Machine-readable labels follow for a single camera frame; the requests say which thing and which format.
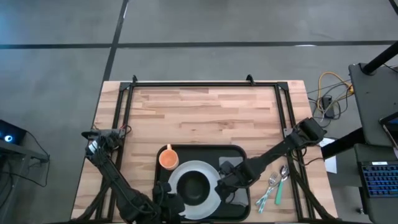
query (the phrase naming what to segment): white plate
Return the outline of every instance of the white plate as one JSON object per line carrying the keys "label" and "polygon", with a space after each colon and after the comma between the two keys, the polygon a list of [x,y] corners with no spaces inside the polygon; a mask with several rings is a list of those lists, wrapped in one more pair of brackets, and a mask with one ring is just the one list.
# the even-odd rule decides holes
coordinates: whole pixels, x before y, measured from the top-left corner
{"label": "white plate", "polygon": [[211,215],[220,205],[220,196],[215,191],[217,180],[220,180],[220,175],[217,170],[210,164],[203,161],[188,161],[179,165],[169,178],[169,184],[172,188],[170,193],[177,193],[177,183],[181,176],[189,171],[198,171],[207,177],[210,183],[210,193],[206,200],[200,205],[185,204],[185,211],[180,215],[185,215],[185,218],[190,220],[199,220]]}

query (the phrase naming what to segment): orange cup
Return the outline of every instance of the orange cup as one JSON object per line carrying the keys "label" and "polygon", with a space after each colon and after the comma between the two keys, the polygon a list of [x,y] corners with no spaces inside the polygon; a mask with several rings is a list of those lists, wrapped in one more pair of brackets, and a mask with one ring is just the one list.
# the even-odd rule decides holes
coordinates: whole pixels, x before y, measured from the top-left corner
{"label": "orange cup", "polygon": [[167,144],[167,149],[160,153],[159,163],[167,170],[174,170],[178,166],[178,155],[172,149],[170,144]]}

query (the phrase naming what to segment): teal utensil handle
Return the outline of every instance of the teal utensil handle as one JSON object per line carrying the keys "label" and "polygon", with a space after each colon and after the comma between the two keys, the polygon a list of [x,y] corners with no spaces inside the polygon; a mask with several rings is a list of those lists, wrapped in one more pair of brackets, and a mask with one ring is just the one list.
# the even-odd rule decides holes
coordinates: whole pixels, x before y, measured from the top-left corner
{"label": "teal utensil handle", "polygon": [[284,181],[279,183],[278,192],[276,193],[275,204],[280,205],[282,199],[282,188],[284,187]]}

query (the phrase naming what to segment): blue light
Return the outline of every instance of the blue light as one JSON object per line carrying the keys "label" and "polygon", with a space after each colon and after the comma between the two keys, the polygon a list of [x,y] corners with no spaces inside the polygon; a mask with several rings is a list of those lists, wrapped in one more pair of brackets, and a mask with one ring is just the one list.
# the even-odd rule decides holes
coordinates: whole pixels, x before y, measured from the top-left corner
{"label": "blue light", "polygon": [[4,137],[4,140],[6,140],[6,142],[11,142],[12,136],[6,136],[6,137]]}

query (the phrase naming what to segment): fork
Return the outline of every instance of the fork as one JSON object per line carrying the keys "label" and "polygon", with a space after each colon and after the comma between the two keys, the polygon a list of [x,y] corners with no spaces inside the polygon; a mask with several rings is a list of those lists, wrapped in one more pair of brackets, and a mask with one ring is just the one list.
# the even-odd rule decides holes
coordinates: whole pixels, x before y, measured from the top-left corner
{"label": "fork", "polygon": [[256,202],[256,205],[260,205],[260,209],[259,209],[260,214],[262,213],[264,206],[266,205],[266,200],[268,198],[268,195],[272,192],[272,190],[277,185],[276,178],[278,178],[278,173],[273,172],[268,180],[269,186],[268,186],[267,192]]}

